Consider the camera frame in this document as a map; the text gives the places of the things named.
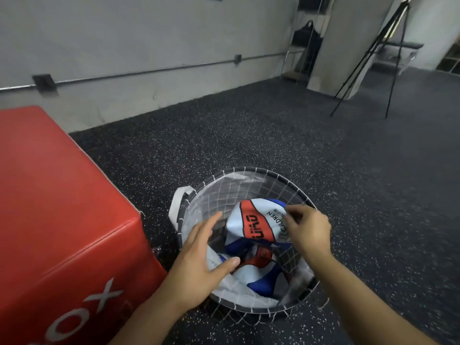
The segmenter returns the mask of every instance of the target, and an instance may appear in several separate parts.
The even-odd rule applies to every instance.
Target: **tripod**
[[[358,65],[356,65],[356,67],[353,69],[351,74],[348,76],[348,78],[343,83],[342,87],[339,89],[337,94],[334,96],[334,98],[337,98],[339,93],[342,91],[342,89],[346,86],[346,84],[350,81],[350,79],[353,77],[355,72],[358,70],[358,73],[356,74],[354,79],[351,80],[351,82],[348,85],[348,88],[346,89],[345,93],[340,98],[339,103],[337,104],[335,109],[331,112],[330,117],[332,117],[334,115],[334,113],[337,111],[339,106],[342,104],[343,99],[346,97],[348,92],[351,90],[351,88],[355,84],[356,80],[358,79],[358,76],[360,75],[361,71],[366,66],[366,64],[369,62],[369,60],[372,58],[374,53],[377,51],[378,47],[381,44],[383,44],[382,49],[386,46],[386,44],[388,43],[388,38],[386,38],[386,35],[388,33],[392,34],[393,31],[396,29],[396,26],[397,26],[399,20],[401,19],[401,17],[403,16],[405,9],[407,9],[407,13],[406,13],[406,18],[404,19],[404,27],[403,27],[403,31],[402,31],[403,35],[401,36],[401,42],[400,42],[400,45],[399,45],[398,58],[397,58],[397,61],[396,61],[395,73],[394,73],[394,76],[393,76],[393,83],[391,85],[390,97],[388,99],[388,105],[386,107],[386,113],[385,113],[385,118],[388,118],[388,110],[390,109],[391,97],[393,96],[393,89],[395,87],[396,76],[398,74],[399,62],[401,60],[401,51],[402,51],[402,47],[403,47],[402,45],[403,45],[403,42],[404,42],[404,37],[406,35],[407,19],[409,17],[409,10],[410,10],[409,1],[401,2],[401,4],[399,5],[398,9],[394,13],[394,15],[390,18],[390,20],[384,26],[382,31],[377,35],[377,37],[374,40],[374,42],[372,42],[372,44],[369,47],[369,49],[365,52],[364,57],[361,58],[361,60],[359,61]]]

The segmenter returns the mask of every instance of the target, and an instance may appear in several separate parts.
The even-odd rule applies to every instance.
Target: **wire basket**
[[[307,204],[315,207],[298,186],[280,174],[256,167],[227,168],[195,188],[187,186],[176,190],[169,218],[178,231],[179,247],[182,249],[195,224],[222,211],[223,216],[213,227],[207,248],[208,266],[215,268],[221,260],[213,247],[225,234],[227,218],[239,202],[254,198],[277,199],[288,205]],[[307,298],[311,298],[322,309],[328,300],[300,254],[293,247],[274,253],[278,256],[281,269],[293,276],[289,291],[281,301],[268,300],[249,288],[243,290],[242,284],[229,275],[205,302],[205,309],[218,319],[251,325],[289,316],[292,308]]]

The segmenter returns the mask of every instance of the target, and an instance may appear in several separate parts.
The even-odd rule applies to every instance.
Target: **red foam box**
[[[107,343],[166,276],[139,212],[38,107],[0,111],[0,165],[0,343]]]

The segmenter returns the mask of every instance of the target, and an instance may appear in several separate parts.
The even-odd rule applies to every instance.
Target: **person's left hand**
[[[217,212],[208,220],[193,226],[168,276],[154,294],[171,302],[180,314],[203,302],[240,263],[240,258],[234,257],[212,271],[207,267],[207,240],[221,216],[222,212]]]

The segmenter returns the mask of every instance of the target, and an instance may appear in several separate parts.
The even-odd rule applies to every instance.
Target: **hand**
[[[193,226],[168,276],[153,295],[158,300],[169,300],[173,311],[180,315],[203,302],[240,263],[240,258],[234,257],[212,271],[207,267],[207,240],[221,216],[222,212],[217,212]]]
[[[331,224],[319,210],[307,205],[286,206],[285,222],[297,251],[312,265],[331,254]]]

